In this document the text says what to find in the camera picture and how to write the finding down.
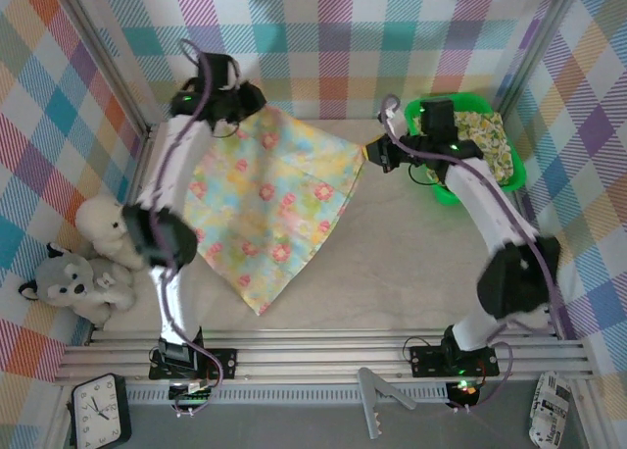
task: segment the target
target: plaid wallpaper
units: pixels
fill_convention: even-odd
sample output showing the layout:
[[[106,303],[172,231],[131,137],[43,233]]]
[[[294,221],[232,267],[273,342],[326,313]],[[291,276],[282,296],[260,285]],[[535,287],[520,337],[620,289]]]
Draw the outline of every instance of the plaid wallpaper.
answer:
[[[0,448],[34,446],[37,413],[84,321],[18,293],[45,244],[75,248],[76,208],[123,199],[139,137],[57,0],[0,0]]]
[[[406,101],[468,90],[494,98],[551,0],[83,2],[121,67],[122,48],[132,53],[122,72],[158,114],[195,73],[176,45],[186,37],[233,55],[271,104],[298,118],[353,119],[371,118],[388,92]]]
[[[627,0],[576,0],[506,121],[526,214],[563,247],[570,336],[586,337],[627,447]]]

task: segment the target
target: green plastic tray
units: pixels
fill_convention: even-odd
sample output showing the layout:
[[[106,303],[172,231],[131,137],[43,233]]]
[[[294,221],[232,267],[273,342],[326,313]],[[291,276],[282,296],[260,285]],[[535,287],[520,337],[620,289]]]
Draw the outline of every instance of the green plastic tray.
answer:
[[[450,100],[452,100],[453,107],[457,112],[472,111],[480,114],[494,113],[494,111],[492,110],[492,106],[490,106],[490,103],[488,103],[478,94],[474,93],[443,94],[440,96],[416,99],[415,101],[410,102],[405,108],[405,119],[408,122],[411,135],[419,134],[418,128],[416,127],[413,119],[420,117],[420,102],[438,98],[449,98]],[[521,188],[525,184],[525,181],[527,179],[527,171],[525,170],[525,166],[522,163],[522,160],[520,160],[516,149],[513,147],[509,139],[507,140],[507,143],[509,144],[509,148],[511,149],[511,159],[513,161],[513,175],[507,180],[506,183],[501,186],[501,189],[505,192],[515,191],[516,189]],[[432,187],[436,199],[441,204],[452,206],[459,202],[458,197],[445,186],[435,184]]]

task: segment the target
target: analog clock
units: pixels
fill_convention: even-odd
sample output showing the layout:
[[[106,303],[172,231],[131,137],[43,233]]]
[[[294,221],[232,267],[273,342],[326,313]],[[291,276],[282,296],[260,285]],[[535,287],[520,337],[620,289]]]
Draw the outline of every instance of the analog clock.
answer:
[[[124,378],[105,374],[78,385],[70,403],[76,449],[112,448],[131,435]]]

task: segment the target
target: yellow floral cloth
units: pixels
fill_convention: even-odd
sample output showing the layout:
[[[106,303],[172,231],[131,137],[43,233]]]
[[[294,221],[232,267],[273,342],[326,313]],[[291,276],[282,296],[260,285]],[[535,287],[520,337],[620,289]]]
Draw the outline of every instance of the yellow floral cloth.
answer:
[[[260,315],[329,236],[362,164],[359,145],[264,107],[194,171],[198,252]]]
[[[420,119],[415,122],[420,127]],[[459,140],[474,140],[483,152],[483,158],[497,183],[506,184],[513,176],[513,159],[501,115],[455,112],[455,122]],[[432,170],[427,170],[427,175],[433,181],[440,182]]]

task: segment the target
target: purple cable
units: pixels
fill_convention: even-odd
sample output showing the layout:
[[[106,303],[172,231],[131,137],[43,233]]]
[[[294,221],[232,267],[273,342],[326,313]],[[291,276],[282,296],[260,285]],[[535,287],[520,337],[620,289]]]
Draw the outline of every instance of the purple cable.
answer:
[[[169,165],[169,161],[171,159],[172,153],[174,153],[174,150],[178,148],[183,137],[185,136],[187,131],[190,129],[190,127],[197,121],[205,104],[207,104],[207,102],[209,101],[210,90],[211,90],[211,85],[212,85],[212,75],[211,75],[211,70],[209,67],[209,62],[207,61],[207,57],[205,57],[202,50],[196,44],[194,44],[191,40],[181,39],[180,42],[182,44],[188,44],[198,54],[198,60],[203,70],[206,83],[205,83],[205,88],[203,90],[203,94],[201,96],[200,102],[198,103],[198,106],[196,107],[196,110],[194,111],[192,116],[189,118],[189,121],[187,121],[187,124],[185,124],[183,129],[176,136],[176,139],[174,140],[173,144],[169,147],[168,152],[166,153],[166,156],[164,157],[164,162],[159,167],[159,171],[157,173],[157,182],[156,182],[155,191],[153,195],[153,203],[152,203],[152,206],[150,207],[149,220],[150,220],[150,228],[152,230],[153,235],[155,236],[157,245],[164,252],[166,252],[166,256],[167,256],[168,268],[164,270],[164,272],[162,273],[162,277],[161,277],[161,280],[162,280],[161,281],[161,296],[162,296],[162,303],[164,304],[164,315],[166,316],[166,320],[168,324],[171,326],[174,332],[180,337],[180,339],[185,344],[187,344],[187,346],[189,346],[196,352],[203,354],[210,361],[212,361],[212,363],[214,363],[214,365],[217,368],[217,373],[218,373],[216,387],[214,388],[214,390],[216,390],[222,383],[222,380],[224,379],[224,369],[222,368],[222,364],[216,358],[216,356],[214,356],[212,353],[202,348],[201,346],[198,346],[196,343],[190,341],[185,336],[185,333],[183,333],[183,330],[174,322],[174,318],[172,317],[171,311],[169,309],[169,304],[167,300],[168,299],[168,284],[178,274],[178,267],[176,266],[176,263],[174,261],[173,253],[170,250],[168,243],[166,242],[166,239],[164,238],[164,235],[159,229],[159,220],[157,218],[157,209],[156,209],[157,203],[159,202],[159,198],[161,197],[160,191],[162,188],[164,176],[168,169],[168,165]],[[205,409],[209,405],[209,402],[210,400],[208,399],[205,403],[203,403],[196,409],[189,410],[189,416],[193,416],[197,414],[198,412],[202,411],[203,409]],[[174,403],[174,407],[176,408],[176,411],[178,412],[178,414],[181,415],[182,412],[178,408],[178,405],[176,404],[176,402]]]
[[[393,103],[391,107],[388,105],[390,100]],[[398,98],[398,96],[395,96],[393,94],[388,94],[385,98],[383,98],[383,102],[381,103],[381,122],[383,123],[388,137],[390,137],[390,140],[392,140],[392,143],[405,151],[408,155],[411,155],[415,158],[422,160],[440,160],[443,162],[452,163],[454,165],[460,165],[461,167],[465,168],[473,175],[475,175],[477,178],[479,178],[479,180],[486,186],[488,191],[490,191],[490,193],[494,196],[495,200],[499,204],[499,207],[501,207],[501,209],[507,216],[509,222],[516,228],[518,234],[522,237],[525,243],[529,246],[529,249],[531,250],[533,255],[536,257],[536,260],[540,265],[540,269],[542,270],[542,275],[544,276],[545,282],[547,283],[547,288],[549,289],[549,314],[551,315],[551,321],[553,325],[556,325],[558,321],[555,319],[554,303],[556,303],[557,301],[557,291],[555,289],[555,284],[553,282],[553,278],[551,277],[551,273],[549,272],[549,265],[547,265],[547,262],[542,257],[542,253],[540,253],[540,250],[538,249],[536,244],[529,237],[529,235],[527,235],[527,232],[518,222],[513,212],[509,209],[507,203],[501,198],[501,192],[496,187],[494,187],[485,176],[483,176],[479,171],[477,171],[474,167],[464,162],[463,160],[459,160],[455,157],[450,157],[448,155],[442,155],[439,153],[420,152],[418,150],[413,150],[412,148],[404,144],[401,140],[399,140],[399,138],[397,138],[397,136],[394,134],[394,131],[390,127],[390,121],[386,111],[388,111],[389,109],[392,109],[392,111],[396,111],[400,107],[401,100]]]

